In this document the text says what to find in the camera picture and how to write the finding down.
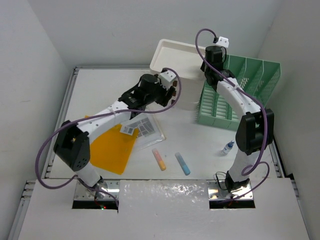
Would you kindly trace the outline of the white three-drawer storage box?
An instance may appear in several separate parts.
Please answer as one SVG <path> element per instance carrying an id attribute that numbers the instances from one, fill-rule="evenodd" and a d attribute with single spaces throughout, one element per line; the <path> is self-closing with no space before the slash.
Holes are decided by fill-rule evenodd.
<path id="1" fill-rule="evenodd" d="M 205 84 L 202 63 L 195 45 L 161 39 L 149 68 L 153 74 L 160 73 L 163 68 L 175 70 L 182 83 L 181 95 L 175 106 L 193 111 L 197 108 Z"/>

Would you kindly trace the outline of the orange pink highlighter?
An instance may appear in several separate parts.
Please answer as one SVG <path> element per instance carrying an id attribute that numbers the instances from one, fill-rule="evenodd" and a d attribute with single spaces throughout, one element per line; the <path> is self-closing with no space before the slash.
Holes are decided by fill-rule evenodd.
<path id="1" fill-rule="evenodd" d="M 156 148 L 154 148 L 154 149 L 152 149 L 152 153 L 153 153 L 153 155 L 155 157 L 155 160 L 156 160 L 160 170 L 161 171 L 165 171 L 166 170 L 166 165 L 165 165 L 165 163 L 164 163 L 159 151 Z"/>

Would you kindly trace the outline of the blue highlighter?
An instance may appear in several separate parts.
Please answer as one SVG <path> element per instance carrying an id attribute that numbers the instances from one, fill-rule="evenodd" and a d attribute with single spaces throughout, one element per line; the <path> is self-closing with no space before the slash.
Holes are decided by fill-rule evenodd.
<path id="1" fill-rule="evenodd" d="M 187 166 L 187 164 L 186 164 L 184 158 L 182 157 L 182 155 L 179 152 L 176 152 L 175 153 L 175 157 L 176 157 L 176 159 L 177 159 L 177 161 L 178 161 L 183 173 L 186 176 L 190 175 L 191 171 L 190 171 L 189 167 Z"/>

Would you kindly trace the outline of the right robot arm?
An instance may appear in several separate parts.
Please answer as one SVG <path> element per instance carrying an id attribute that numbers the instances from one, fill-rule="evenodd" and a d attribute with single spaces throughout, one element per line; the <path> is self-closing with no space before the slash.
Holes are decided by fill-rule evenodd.
<path id="1" fill-rule="evenodd" d="M 201 70 L 207 84 L 227 101 L 240 120 L 235 135 L 238 151 L 224 180 L 226 190 L 232 192 L 245 187 L 250 174 L 261 164 L 267 145 L 273 141 L 274 113 L 246 93 L 235 75 L 224 68 L 221 47 L 206 47 Z"/>

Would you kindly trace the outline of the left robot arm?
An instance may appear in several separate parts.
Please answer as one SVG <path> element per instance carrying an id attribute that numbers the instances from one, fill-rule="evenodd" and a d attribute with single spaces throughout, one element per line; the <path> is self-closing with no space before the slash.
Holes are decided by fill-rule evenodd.
<path id="1" fill-rule="evenodd" d="M 81 122 L 65 121 L 57 135 L 54 153 L 87 186 L 95 187 L 102 178 L 90 163 L 90 144 L 114 126 L 143 113 L 153 102 L 167 106 L 176 90 L 175 80 L 177 74 L 168 69 L 155 75 L 143 74 L 138 83 L 111 106 Z"/>

